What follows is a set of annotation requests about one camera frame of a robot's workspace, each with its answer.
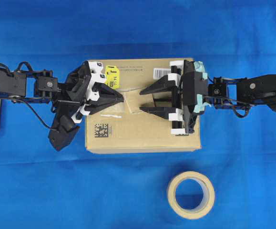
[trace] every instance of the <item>yellow label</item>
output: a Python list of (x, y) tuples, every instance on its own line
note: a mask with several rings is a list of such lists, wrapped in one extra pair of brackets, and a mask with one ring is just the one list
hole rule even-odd
[(117, 66), (106, 65), (105, 74), (107, 77), (106, 85), (112, 89), (120, 87), (120, 71)]

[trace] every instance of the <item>white plastic part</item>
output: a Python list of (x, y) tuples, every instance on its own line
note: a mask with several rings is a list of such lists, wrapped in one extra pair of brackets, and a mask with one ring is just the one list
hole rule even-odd
[[(89, 101), (89, 100), (98, 101), (100, 98), (100, 94), (98, 91), (96, 91), (96, 92), (92, 91), (92, 88), (95, 83), (105, 83), (107, 80), (106, 75), (102, 73), (103, 63), (88, 62), (88, 64), (89, 64), (89, 68), (90, 68), (90, 72), (91, 72), (91, 79), (90, 79), (89, 85), (87, 87), (86, 99), (87, 99), (87, 101)], [(74, 115), (72, 115), (71, 118), (74, 123), (78, 124), (78, 123), (82, 122), (82, 119), (78, 120), (76, 118), (76, 115), (78, 114), (78, 112), (80, 112), (84, 116), (87, 116), (90, 114), (90, 111), (85, 111), (85, 106), (87, 106), (87, 104), (83, 104), (82, 106), (80, 106), (78, 111)]]
[(103, 117), (111, 117), (111, 118), (122, 118), (122, 116), (115, 115), (115, 114), (101, 114)]
[(170, 61), (170, 66), (177, 66), (177, 68), (183, 68), (184, 67), (184, 60)]
[(171, 129), (171, 134), (172, 135), (185, 135), (185, 129), (184, 128), (179, 128), (179, 129)]
[(81, 113), (82, 115), (87, 116), (87, 115), (90, 114), (90, 111), (85, 111), (85, 106), (87, 106), (87, 104), (84, 104), (83, 106), (81, 106), (81, 107), (79, 108), (79, 111), (80, 111), (80, 113)]
[(180, 77), (181, 77), (181, 75), (179, 75), (177, 73), (168, 73), (168, 75), (167, 75), (168, 81), (174, 80), (175, 81), (175, 85), (177, 87), (179, 86)]
[(184, 115), (184, 111), (182, 109), (176, 108), (176, 113), (168, 114), (168, 120), (182, 122), (184, 120), (183, 115)]
[(91, 79), (86, 91), (86, 99), (92, 101), (98, 101), (100, 98), (99, 92), (93, 92), (92, 88), (96, 82), (105, 83), (106, 75), (102, 73), (103, 63), (101, 62), (88, 62), (91, 71)]
[(72, 115), (72, 117), (71, 117), (71, 119), (73, 120), (73, 122), (74, 122), (75, 124), (79, 124), (79, 123), (82, 122), (82, 118), (81, 118), (81, 119), (77, 119), (77, 118), (76, 118), (77, 113), (78, 113), (78, 112), (76, 112), (76, 113), (75, 113), (74, 115)]

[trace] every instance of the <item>masking tape roll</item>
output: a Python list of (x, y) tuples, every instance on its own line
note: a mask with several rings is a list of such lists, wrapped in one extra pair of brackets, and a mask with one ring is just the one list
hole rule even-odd
[[(176, 200), (176, 189), (184, 180), (196, 181), (202, 188), (204, 197), (200, 204), (194, 209), (184, 209), (179, 206)], [(197, 172), (189, 171), (175, 176), (168, 185), (167, 199), (172, 209), (181, 217), (186, 219), (199, 219), (205, 216), (213, 207), (215, 192), (210, 180)]]

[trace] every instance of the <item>robotic arm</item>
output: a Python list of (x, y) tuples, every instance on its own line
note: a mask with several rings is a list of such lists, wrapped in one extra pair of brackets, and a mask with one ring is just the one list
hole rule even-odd
[[(17, 69), (10, 71), (0, 63), (0, 109), (2, 100), (25, 103), (48, 129), (49, 140), (56, 150), (71, 143), (84, 115), (92, 115), (114, 104), (123, 102), (123, 96), (105, 85), (101, 62), (84, 61), (81, 66), (68, 74), (65, 83), (58, 83), (53, 72), (34, 71), (28, 62), (21, 62)], [(33, 78), (34, 95), (26, 97), (27, 79)], [(46, 125), (30, 104), (48, 104), (55, 113), (53, 123)]]
[[(140, 107), (142, 111), (172, 121), (171, 134), (185, 135), (194, 132), (198, 115), (206, 106), (232, 109), (239, 118), (248, 115), (253, 106), (267, 105), (276, 112), (276, 74), (256, 78), (211, 80), (202, 62), (172, 61), (171, 73), (165, 75), (140, 94), (171, 92), (171, 107)], [(229, 98), (229, 85), (236, 85), (237, 99)]]

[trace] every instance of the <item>barcode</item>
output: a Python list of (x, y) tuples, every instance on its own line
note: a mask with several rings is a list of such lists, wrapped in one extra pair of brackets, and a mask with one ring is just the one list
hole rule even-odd
[(94, 137), (109, 137), (108, 123), (98, 123), (94, 125)]
[(168, 73), (171, 73), (171, 69), (169, 69), (169, 68), (154, 68), (153, 69), (153, 79), (159, 80), (160, 78), (167, 75)]

